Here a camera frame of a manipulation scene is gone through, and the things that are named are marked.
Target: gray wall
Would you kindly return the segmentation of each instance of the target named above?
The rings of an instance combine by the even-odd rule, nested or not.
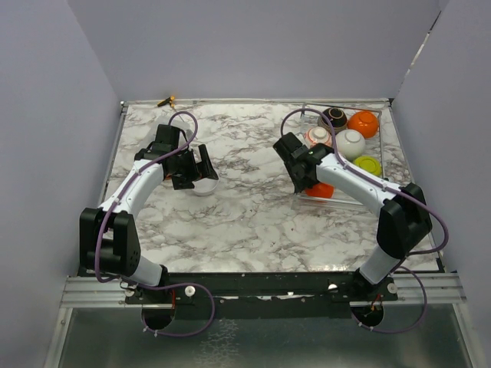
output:
[[[42,366],[119,103],[64,0],[0,12],[0,366]]]
[[[395,97],[438,0],[68,0],[124,100]]]
[[[491,2],[450,0],[397,95],[400,138],[428,202],[446,219],[491,362]]]
[[[446,6],[447,6],[447,4],[448,4],[448,1],[449,1],[449,0],[439,0],[439,1],[438,1],[438,2],[439,2],[439,4],[440,4],[440,10],[444,10],[444,9],[445,9],[445,7],[446,7]]]

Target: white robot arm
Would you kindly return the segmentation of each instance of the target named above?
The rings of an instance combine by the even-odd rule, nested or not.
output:
[[[431,231],[428,212],[386,190],[397,189],[425,203],[419,186],[410,183],[401,188],[396,183],[363,172],[365,177],[380,183],[376,186],[352,172],[361,171],[360,168],[348,162],[340,163],[331,147],[318,144],[308,149],[292,133],[284,135],[273,148],[283,159],[295,192],[323,182],[363,203],[379,218],[377,246],[357,271],[368,286],[380,283]]]
[[[152,191],[170,176],[174,189],[191,189],[204,195],[216,186],[218,176],[209,159],[206,146],[198,147],[201,162],[197,163],[193,151],[184,149],[174,156],[148,166],[152,160],[179,146],[183,131],[180,128],[159,125],[155,140],[135,155],[133,168],[114,194],[96,209],[85,209],[80,217],[81,265],[94,269],[97,237],[104,215],[114,202],[101,244],[101,270],[119,274],[128,280],[148,286],[161,286],[166,268],[141,255],[135,219]]]

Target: orange part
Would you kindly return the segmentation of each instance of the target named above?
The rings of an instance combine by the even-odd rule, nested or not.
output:
[[[348,129],[361,133],[363,138],[368,139],[377,134],[378,119],[370,111],[359,111],[348,121]]]
[[[319,198],[331,198],[334,194],[334,186],[324,184],[320,182],[315,184],[312,188],[304,190],[307,196],[319,197]]]

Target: white marble surface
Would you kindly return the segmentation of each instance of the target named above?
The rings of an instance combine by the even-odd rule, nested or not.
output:
[[[143,255],[171,271],[356,269],[375,245],[377,219],[371,213],[363,208],[292,208],[293,185],[272,145],[284,115],[300,106],[176,105],[197,117],[194,144],[207,145],[219,187],[208,197],[174,191],[167,181],[154,190],[137,219]],[[385,176],[407,182],[409,173],[389,111],[382,111],[383,144],[381,153],[375,145],[379,153],[374,154],[383,157]],[[169,107],[153,104],[129,106],[107,196],[127,175],[142,141],[148,141],[157,124],[166,123],[172,113]],[[288,129],[304,129],[300,122],[300,115],[293,117]],[[428,240],[420,246],[427,248]],[[432,255],[412,257],[406,264],[437,269]]]

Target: clear plastic tray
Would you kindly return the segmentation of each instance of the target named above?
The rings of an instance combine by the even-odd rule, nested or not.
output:
[[[370,111],[372,112],[381,123],[382,118],[382,110],[373,109],[370,107],[347,107],[347,106],[339,106],[339,105],[331,105],[331,104],[319,104],[319,103],[305,103],[304,107],[310,107],[316,110],[326,110],[329,107],[337,107],[342,109],[346,114],[346,117],[350,119],[355,113],[358,111]],[[302,128],[301,134],[305,133],[311,127],[317,126],[319,116],[316,113],[311,113],[309,111],[302,114]],[[372,138],[366,140],[366,148],[363,153],[364,156],[372,156],[381,163],[382,166],[382,177],[385,177],[384,172],[384,164],[382,162],[382,129],[379,129],[377,134]],[[334,194],[330,199],[326,198],[318,198],[311,197],[304,193],[299,193],[294,195],[292,207],[298,208],[299,206],[314,206],[314,207],[335,207],[340,209],[356,209],[356,210],[367,210],[364,205],[362,205],[359,201],[351,198],[349,195],[342,192],[340,189],[334,189]]]

